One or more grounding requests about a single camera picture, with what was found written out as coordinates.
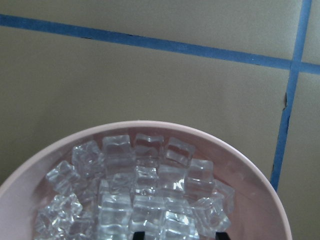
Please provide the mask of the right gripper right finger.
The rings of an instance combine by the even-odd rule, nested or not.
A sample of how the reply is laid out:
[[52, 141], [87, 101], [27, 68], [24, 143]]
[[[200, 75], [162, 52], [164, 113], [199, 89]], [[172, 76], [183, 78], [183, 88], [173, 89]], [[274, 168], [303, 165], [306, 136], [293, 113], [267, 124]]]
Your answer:
[[227, 232], [216, 232], [215, 240], [231, 240]]

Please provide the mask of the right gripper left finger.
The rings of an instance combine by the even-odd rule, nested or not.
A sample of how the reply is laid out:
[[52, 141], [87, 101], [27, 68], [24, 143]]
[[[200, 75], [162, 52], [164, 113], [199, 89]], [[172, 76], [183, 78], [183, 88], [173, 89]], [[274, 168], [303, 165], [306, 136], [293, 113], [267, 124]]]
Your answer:
[[136, 231], [133, 233], [133, 240], [144, 240], [145, 232], [144, 231]]

